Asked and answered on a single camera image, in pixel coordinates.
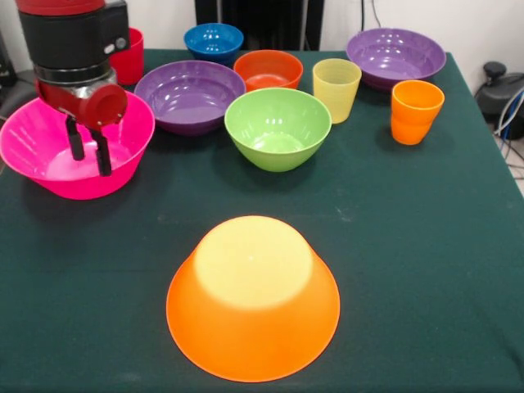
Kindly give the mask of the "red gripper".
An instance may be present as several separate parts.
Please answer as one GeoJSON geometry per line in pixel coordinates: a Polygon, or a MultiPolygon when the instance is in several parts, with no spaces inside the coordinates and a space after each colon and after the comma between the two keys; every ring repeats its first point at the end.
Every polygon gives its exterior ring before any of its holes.
{"type": "Polygon", "coordinates": [[[92,139],[97,144],[96,157],[99,174],[110,176],[111,158],[107,139],[102,127],[118,124],[128,105],[127,93],[118,85],[107,81],[79,87],[63,87],[37,80],[36,89],[40,98],[53,109],[66,115],[65,126],[74,160],[85,158],[84,145],[77,123],[91,129],[92,139]]]}

